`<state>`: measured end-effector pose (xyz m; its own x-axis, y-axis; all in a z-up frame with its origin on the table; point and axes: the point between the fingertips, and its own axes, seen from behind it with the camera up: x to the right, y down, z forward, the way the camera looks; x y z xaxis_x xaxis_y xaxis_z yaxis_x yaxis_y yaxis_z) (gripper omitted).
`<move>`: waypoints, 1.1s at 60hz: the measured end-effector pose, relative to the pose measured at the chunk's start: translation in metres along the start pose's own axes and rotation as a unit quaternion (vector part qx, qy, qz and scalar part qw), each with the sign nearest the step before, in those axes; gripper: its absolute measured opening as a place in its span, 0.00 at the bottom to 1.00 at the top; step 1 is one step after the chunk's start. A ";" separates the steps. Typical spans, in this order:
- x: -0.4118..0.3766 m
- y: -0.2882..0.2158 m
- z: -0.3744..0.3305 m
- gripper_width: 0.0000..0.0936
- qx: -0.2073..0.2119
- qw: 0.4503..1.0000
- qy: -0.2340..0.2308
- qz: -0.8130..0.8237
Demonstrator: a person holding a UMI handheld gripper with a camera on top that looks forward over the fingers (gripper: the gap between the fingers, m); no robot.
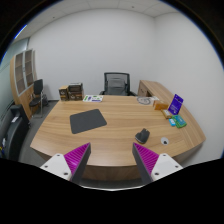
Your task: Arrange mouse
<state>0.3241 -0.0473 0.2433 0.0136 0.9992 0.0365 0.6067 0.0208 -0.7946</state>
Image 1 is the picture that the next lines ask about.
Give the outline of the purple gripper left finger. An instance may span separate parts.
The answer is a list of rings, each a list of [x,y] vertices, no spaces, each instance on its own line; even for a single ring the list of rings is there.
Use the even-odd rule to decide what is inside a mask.
[[[41,169],[65,180],[79,184],[91,154],[91,144],[86,143],[63,155],[52,156]]]

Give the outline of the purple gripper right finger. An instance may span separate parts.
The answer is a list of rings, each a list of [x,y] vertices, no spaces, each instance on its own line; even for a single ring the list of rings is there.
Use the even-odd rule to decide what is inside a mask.
[[[168,154],[157,154],[137,143],[133,144],[132,153],[144,185],[182,169]]]

